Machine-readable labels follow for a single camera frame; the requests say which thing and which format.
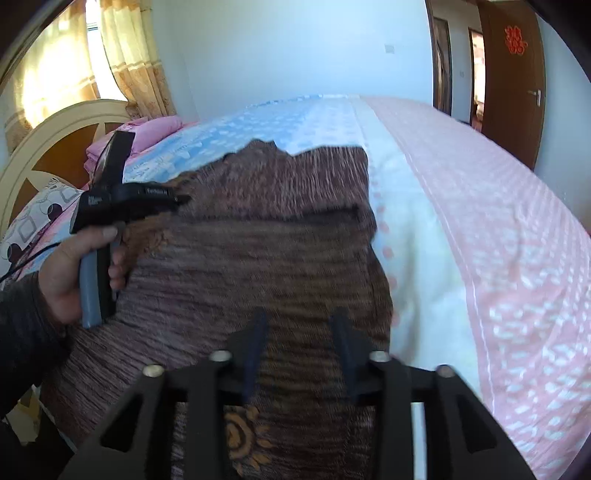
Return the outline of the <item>dark left sleeve forearm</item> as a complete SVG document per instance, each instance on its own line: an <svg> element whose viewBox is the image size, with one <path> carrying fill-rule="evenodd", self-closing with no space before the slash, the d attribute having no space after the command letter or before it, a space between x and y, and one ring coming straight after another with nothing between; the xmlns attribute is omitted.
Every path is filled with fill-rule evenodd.
<svg viewBox="0 0 591 480"><path fill-rule="evenodd" d="M65 361L68 330L56 326L39 286L29 274L1 292L1 414L32 386L41 385Z"/></svg>

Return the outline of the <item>person's left hand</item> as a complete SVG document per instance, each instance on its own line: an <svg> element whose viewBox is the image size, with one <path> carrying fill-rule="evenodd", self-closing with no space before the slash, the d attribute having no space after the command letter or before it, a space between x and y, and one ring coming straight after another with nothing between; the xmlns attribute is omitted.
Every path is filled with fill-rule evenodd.
<svg viewBox="0 0 591 480"><path fill-rule="evenodd" d="M87 254L109 246L118 234L116 226L86 228L64 240L43 263L38 285L46 316L55 327L69 326L81 319L80 262Z"/></svg>

